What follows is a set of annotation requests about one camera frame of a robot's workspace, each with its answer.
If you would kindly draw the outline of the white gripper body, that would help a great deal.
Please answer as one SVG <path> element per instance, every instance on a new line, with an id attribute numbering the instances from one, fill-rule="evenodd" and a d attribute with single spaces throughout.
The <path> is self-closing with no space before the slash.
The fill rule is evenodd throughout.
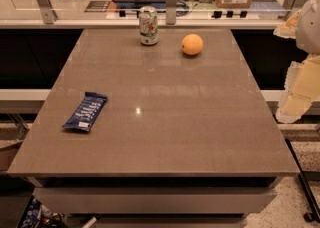
<path id="1" fill-rule="evenodd" d="M 296 45 L 307 53 L 320 54 L 320 0 L 308 0 L 301 9 Z"/>

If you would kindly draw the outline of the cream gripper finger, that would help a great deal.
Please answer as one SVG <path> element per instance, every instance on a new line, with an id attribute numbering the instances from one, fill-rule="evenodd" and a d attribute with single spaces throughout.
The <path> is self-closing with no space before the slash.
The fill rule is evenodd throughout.
<path id="1" fill-rule="evenodd" d="M 280 123 L 299 120 L 320 97 L 320 56 L 308 55 L 302 62 L 292 61 L 280 96 L 276 119 Z"/>
<path id="2" fill-rule="evenodd" d="M 295 39 L 296 38 L 296 28 L 298 18 L 301 11 L 298 10 L 292 14 L 284 23 L 279 25 L 274 31 L 273 34 L 280 38 L 285 39 Z"/>

